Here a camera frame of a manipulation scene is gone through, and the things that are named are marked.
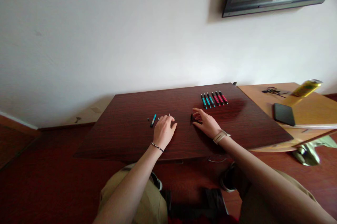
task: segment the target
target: forearm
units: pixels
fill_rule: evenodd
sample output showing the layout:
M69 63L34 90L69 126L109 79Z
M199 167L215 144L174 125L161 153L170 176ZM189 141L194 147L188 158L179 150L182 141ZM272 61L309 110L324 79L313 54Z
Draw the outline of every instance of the forearm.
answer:
M131 171L118 185L103 210L96 217L98 223L131 223L143 195L152 169L162 152L149 146Z
M295 223L335 223L317 203L230 137L219 142L271 208Z

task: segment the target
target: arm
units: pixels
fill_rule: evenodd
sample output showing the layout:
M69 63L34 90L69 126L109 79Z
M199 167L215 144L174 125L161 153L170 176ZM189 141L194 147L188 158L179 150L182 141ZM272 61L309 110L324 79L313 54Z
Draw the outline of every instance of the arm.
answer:
M193 124L208 137L213 139L221 132L213 117L201 109L194 110L195 119L203 124ZM278 217L291 223L337 223L321 206L231 137L224 137L219 145L234 159Z
M171 128L172 116L161 117L154 128L153 143L165 149L176 129L177 123ZM144 155L126 175L102 211L97 215L94 224L100 223L131 223L136 214L140 199L152 169L161 156L162 151L150 145Z

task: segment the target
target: beaded bracelet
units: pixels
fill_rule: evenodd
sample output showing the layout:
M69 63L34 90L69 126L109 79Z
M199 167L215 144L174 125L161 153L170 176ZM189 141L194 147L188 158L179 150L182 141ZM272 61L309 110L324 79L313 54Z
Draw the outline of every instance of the beaded bracelet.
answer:
M151 143L153 146L155 146L156 148L159 148L162 152L164 152L164 150L162 150L160 147L158 147L156 144Z

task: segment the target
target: dark wood tabletop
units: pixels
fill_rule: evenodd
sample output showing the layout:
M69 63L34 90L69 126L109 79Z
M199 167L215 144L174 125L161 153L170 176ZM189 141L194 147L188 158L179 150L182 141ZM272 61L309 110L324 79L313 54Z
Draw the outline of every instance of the dark wood tabletop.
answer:
M219 90L229 104L204 109L200 94ZM178 126L160 160L224 154L220 146L191 124L194 107L213 116L220 127L246 149L293 139L238 87L225 83L115 95L74 157L137 161L152 142L153 116L157 114L158 118L169 113Z

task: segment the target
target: canned drink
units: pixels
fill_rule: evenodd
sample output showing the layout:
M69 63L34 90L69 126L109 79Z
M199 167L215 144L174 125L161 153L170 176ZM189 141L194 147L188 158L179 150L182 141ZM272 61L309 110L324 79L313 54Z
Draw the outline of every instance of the canned drink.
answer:
M317 79L310 79L305 81L301 86L299 86L294 92L292 93L294 96L304 98L311 94L314 90L322 85L322 81Z

